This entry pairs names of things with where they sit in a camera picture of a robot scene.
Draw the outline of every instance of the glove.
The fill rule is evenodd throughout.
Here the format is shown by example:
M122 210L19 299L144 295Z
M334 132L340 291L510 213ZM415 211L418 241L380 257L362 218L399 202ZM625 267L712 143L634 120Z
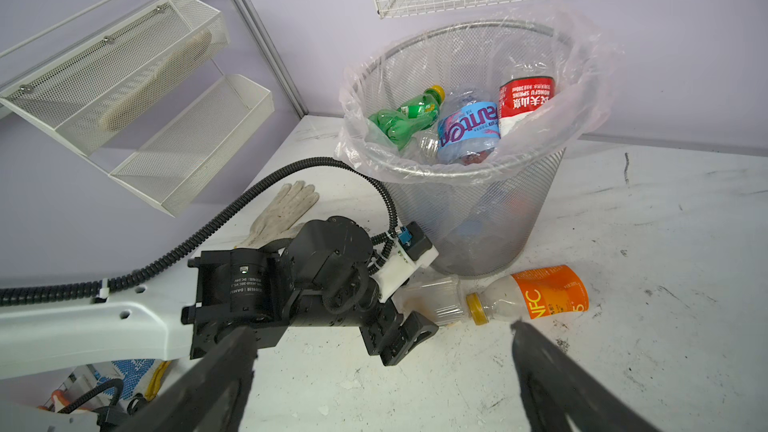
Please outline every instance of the glove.
M304 181L285 184L250 226L250 235L235 248L261 248L278 238L293 238L304 225L293 224L315 205L320 195Z

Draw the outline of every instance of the orange label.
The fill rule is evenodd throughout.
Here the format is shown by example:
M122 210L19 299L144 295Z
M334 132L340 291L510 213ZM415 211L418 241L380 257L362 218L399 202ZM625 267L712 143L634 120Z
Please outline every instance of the orange label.
M567 265L534 268L512 277L523 292L531 318L589 309L587 289Z

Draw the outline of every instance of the white cable tie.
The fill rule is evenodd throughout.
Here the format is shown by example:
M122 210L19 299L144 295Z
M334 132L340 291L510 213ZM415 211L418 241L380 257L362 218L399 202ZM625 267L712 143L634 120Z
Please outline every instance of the white cable tie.
M102 300L107 300L107 297L109 297L109 279L102 278L101 279L101 288L98 290L98 297Z

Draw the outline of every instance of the mesh trash can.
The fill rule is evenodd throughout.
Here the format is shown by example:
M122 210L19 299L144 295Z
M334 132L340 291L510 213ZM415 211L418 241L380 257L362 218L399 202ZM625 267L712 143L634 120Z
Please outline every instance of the mesh trash can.
M531 234L564 148L607 116L610 54L572 14L550 24L478 20L430 30L392 47L349 76L336 156L387 184L402 223L425 230L446 274L479 277L509 266ZM367 119L430 87L467 83L498 90L511 78L552 76L555 97L520 121L483 163L408 160Z

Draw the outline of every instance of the green plastic bottle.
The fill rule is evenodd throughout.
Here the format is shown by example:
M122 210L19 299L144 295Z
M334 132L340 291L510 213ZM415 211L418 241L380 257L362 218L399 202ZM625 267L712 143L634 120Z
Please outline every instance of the green plastic bottle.
M440 104L446 93L440 86L432 86L418 97L402 104L398 110L382 109L370 116L370 120L401 150L411 136L428 129L440 113Z

